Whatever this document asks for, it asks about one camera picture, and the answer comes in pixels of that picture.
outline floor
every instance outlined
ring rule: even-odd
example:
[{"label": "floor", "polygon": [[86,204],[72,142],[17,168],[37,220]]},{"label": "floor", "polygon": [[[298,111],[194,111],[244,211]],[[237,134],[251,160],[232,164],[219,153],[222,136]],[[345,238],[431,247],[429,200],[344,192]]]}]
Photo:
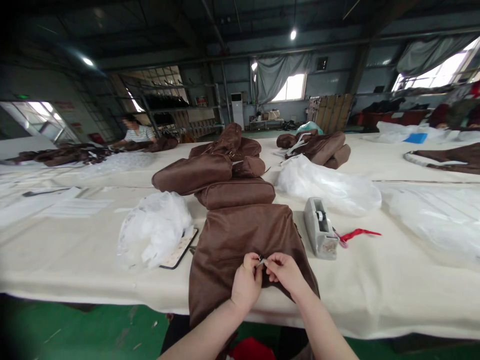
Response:
[{"label": "floor", "polygon": [[[63,304],[7,297],[3,310],[10,314],[8,339],[26,360],[155,360],[160,354],[168,320],[147,306],[99,305],[91,312]],[[278,346],[280,328],[243,323],[238,339],[249,336]],[[471,360],[480,359],[480,344],[413,354],[395,354],[388,340],[347,339],[360,360]]]}]

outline metal shelving rack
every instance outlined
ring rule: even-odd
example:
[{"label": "metal shelving rack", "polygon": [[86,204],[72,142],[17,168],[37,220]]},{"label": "metal shelving rack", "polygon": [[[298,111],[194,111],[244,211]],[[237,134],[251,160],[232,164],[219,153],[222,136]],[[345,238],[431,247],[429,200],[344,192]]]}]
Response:
[{"label": "metal shelving rack", "polygon": [[[206,106],[206,107],[199,107],[199,106],[189,106],[189,107],[175,107],[175,108],[162,108],[162,109],[151,109],[149,107],[149,104],[145,98],[145,92],[147,91],[155,91],[155,90],[174,90],[174,89],[199,89],[199,88],[215,88],[215,95],[216,95],[216,100],[217,103],[220,104],[220,92],[219,92],[219,86],[218,84],[193,84],[193,85],[172,85],[172,86],[146,86],[146,85],[133,85],[133,84],[128,84],[128,86],[134,86],[139,90],[140,97],[135,97],[133,96],[132,99],[138,100],[141,99],[144,106],[145,106],[145,112],[148,115],[148,118],[150,119],[150,123],[153,126],[153,130],[158,138],[161,137],[160,130],[157,126],[157,123],[155,122],[154,114],[161,114],[161,113],[174,113],[174,112],[181,112],[181,111],[188,111],[188,110],[208,110],[208,109],[218,109],[218,116],[220,118],[220,125],[208,125],[208,126],[196,126],[192,127],[190,126],[189,128],[186,128],[186,130],[194,130],[194,129],[205,129],[205,128],[225,128],[225,122],[224,119],[222,118],[222,111],[221,111],[221,106]],[[139,115],[143,114],[143,112],[129,112],[129,114],[132,115]],[[173,129],[168,129],[170,132],[178,132],[181,129],[185,129],[184,127],[176,127]]]}]

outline curtain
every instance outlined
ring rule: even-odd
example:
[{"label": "curtain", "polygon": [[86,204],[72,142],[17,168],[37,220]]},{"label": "curtain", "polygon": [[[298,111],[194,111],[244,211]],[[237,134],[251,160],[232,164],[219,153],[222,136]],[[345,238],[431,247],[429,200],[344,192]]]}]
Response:
[{"label": "curtain", "polygon": [[312,58],[312,53],[258,58],[256,85],[254,85],[257,104],[272,101],[289,76],[303,74],[310,70]]},{"label": "curtain", "polygon": [[478,34],[460,34],[412,41],[403,52],[396,70],[404,77],[422,75],[462,51]]}]

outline red tape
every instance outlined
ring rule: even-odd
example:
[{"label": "red tape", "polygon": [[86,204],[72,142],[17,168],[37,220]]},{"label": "red tape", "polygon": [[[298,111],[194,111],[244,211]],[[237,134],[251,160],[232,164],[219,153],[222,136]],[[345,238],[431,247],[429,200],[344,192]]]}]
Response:
[{"label": "red tape", "polygon": [[368,230],[365,230],[365,229],[355,229],[353,230],[352,232],[348,233],[348,234],[345,234],[343,236],[340,236],[340,241],[346,243],[348,240],[350,240],[351,238],[354,238],[356,237],[357,235],[360,235],[360,234],[372,234],[372,235],[380,235],[382,236],[381,233],[378,233],[378,232],[373,232],[373,231],[368,231]]}]

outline plastic bag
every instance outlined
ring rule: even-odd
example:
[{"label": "plastic bag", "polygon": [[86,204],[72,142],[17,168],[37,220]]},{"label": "plastic bag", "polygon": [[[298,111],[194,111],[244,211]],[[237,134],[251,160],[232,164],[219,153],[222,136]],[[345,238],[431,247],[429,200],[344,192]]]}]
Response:
[{"label": "plastic bag", "polygon": [[357,217],[379,209],[382,204],[380,191],[366,177],[316,165],[302,154],[291,157],[282,166],[276,188],[288,195],[305,200],[321,198],[329,208]]},{"label": "plastic bag", "polygon": [[427,140],[441,138],[447,135],[445,129],[433,128],[428,126],[428,124],[404,126],[379,121],[376,127],[380,130],[380,134],[365,135],[362,139],[375,143],[395,144],[407,140],[411,134],[428,134]]},{"label": "plastic bag", "polygon": [[480,190],[380,184],[383,202],[422,240],[480,265]]},{"label": "plastic bag", "polygon": [[174,253],[182,236],[193,231],[192,222],[187,202],[176,192],[144,197],[121,225],[117,247],[120,266],[158,267]]},{"label": "plastic bag", "polygon": [[105,161],[84,167],[78,176],[80,179],[89,179],[113,173],[143,169],[152,164],[155,154],[148,152],[121,152],[113,154]]},{"label": "plastic bag", "polygon": [[458,134],[458,141],[466,141],[466,142],[479,142],[480,141],[480,131],[462,131]]},{"label": "plastic bag", "polygon": [[309,121],[306,124],[303,124],[302,126],[300,126],[297,129],[295,134],[301,133],[302,131],[315,130],[315,129],[318,130],[318,135],[323,135],[324,134],[322,129],[316,123],[314,123],[313,121]]}]

